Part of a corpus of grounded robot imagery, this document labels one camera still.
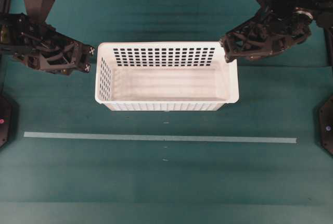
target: white marking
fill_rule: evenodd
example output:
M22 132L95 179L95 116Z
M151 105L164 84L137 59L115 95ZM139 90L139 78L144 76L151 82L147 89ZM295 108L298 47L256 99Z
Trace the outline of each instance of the white marking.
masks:
M242 142L242 143L288 143L296 144L296 138L236 137L236 136L184 136L184 135L127 135L25 132L28 138L125 140L125 141L175 141L175 142Z

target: white plastic basket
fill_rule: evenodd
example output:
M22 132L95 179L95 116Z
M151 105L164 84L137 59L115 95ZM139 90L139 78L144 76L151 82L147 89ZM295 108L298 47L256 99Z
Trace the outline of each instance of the white plastic basket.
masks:
M239 99L219 42L102 43L95 99L111 110L218 110Z

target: green mat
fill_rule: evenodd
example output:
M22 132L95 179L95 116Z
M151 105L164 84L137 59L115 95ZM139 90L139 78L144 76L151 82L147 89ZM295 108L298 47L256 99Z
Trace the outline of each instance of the green mat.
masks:
M58 0L48 23L95 46L214 41L256 9L253 0ZM12 12L23 10L13 0ZM4 93L15 115L0 151L0 222L330 224L332 156L318 144L317 121L333 91L326 59L314 27L308 42L281 56L241 61L238 103L187 113L110 111L94 100L95 64L90 74L62 77L9 60ZM297 144L34 139L25 131Z

